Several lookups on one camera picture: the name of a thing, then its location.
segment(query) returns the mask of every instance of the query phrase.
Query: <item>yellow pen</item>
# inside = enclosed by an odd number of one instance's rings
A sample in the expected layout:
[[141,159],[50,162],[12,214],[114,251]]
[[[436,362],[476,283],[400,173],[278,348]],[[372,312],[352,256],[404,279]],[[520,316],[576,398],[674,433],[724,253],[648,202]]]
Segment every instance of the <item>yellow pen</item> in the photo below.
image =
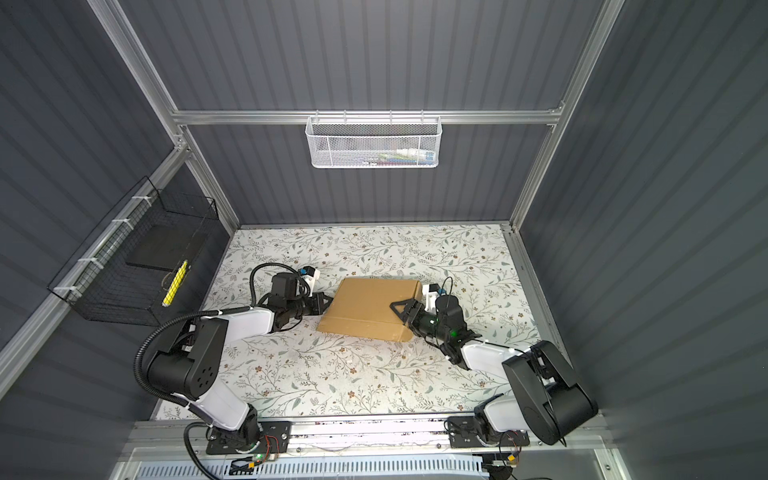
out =
[[165,298],[163,298],[163,306],[170,306],[171,302],[174,301],[176,292],[179,290],[181,281],[184,280],[184,275],[186,274],[187,274],[187,261],[185,260],[184,263],[182,263],[181,266],[179,267],[179,270],[176,272],[176,276],[174,276],[174,281],[170,284],[170,287],[168,287],[168,293],[166,293]]

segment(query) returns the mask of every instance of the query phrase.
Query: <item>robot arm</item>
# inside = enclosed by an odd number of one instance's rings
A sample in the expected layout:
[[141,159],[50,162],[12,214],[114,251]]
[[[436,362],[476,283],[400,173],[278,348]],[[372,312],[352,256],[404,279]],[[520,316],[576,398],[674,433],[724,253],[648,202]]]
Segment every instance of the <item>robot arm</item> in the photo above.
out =
[[219,377],[223,348],[235,340],[292,329],[284,328],[291,319],[322,315],[333,298],[314,293],[318,278],[311,266],[278,273],[258,304],[254,300],[248,307],[190,315],[166,328],[152,342],[155,350],[144,378],[151,388],[184,400],[233,449],[248,452],[261,437],[257,413]]
[[[415,299],[395,302],[391,308],[452,364],[507,378],[514,397],[495,397],[475,409],[476,433],[484,441],[495,442],[508,430],[530,429],[553,445],[597,415],[597,403],[552,343],[542,340],[525,351],[489,343],[467,328],[453,295],[438,296],[434,313]],[[430,337],[435,343],[427,340]]]

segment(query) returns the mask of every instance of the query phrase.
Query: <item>black wire mesh rack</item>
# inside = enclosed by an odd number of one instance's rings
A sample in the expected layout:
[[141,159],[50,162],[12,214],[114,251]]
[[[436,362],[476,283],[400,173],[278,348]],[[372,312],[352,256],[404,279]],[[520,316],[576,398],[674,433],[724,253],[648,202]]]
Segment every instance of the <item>black wire mesh rack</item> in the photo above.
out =
[[[111,225],[111,234],[100,246],[80,258],[85,251],[81,246],[80,253],[73,255],[48,290],[88,320],[158,326],[176,316],[180,308],[202,303],[207,285],[192,277],[217,225],[218,210],[212,198],[154,188],[148,195],[133,200],[133,210],[124,218],[111,221],[116,225]],[[197,238],[199,244],[202,237],[202,245],[191,258],[172,260],[176,265],[171,271],[127,263],[131,252],[155,226],[183,232],[182,237],[189,238],[190,243]],[[164,306],[168,289],[185,261],[186,274],[175,282],[175,296],[170,305]],[[75,265],[74,270],[67,268],[71,265]]]

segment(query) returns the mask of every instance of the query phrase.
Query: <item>brown cardboard box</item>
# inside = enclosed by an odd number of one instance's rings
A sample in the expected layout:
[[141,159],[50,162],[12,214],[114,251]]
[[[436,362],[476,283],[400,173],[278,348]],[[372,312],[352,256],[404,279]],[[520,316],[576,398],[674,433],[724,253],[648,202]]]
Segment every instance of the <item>brown cardboard box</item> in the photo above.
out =
[[317,331],[408,342],[413,333],[389,304],[409,298],[422,299],[422,284],[418,280],[347,277],[341,281]]

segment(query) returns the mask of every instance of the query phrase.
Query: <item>mounting plate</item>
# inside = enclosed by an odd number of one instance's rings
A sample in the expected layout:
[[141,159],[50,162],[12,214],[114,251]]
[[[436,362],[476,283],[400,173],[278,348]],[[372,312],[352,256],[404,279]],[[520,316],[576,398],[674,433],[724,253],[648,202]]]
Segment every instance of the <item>mounting plate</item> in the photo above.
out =
[[[291,427],[290,422],[259,422],[259,424],[261,426],[261,442],[256,447],[256,450],[248,455],[256,453],[266,454],[266,442],[264,441],[265,435],[269,435],[277,439],[277,445],[279,447],[277,451],[279,453],[285,453],[288,451],[288,441],[290,440]],[[270,442],[270,454],[272,454],[275,452],[275,443],[272,440],[270,440]],[[238,452],[227,446],[226,442],[223,442],[221,439],[210,440],[208,442],[208,446],[205,448],[205,452],[208,455],[239,455]]]
[[[452,449],[471,449],[478,447],[487,447],[488,445],[480,441],[478,436],[472,431],[475,429],[474,418],[470,416],[448,417],[448,421],[464,429],[465,433],[449,435]],[[525,431],[511,430],[507,435],[502,436],[502,448],[504,447],[525,447],[531,444],[528,433]]]

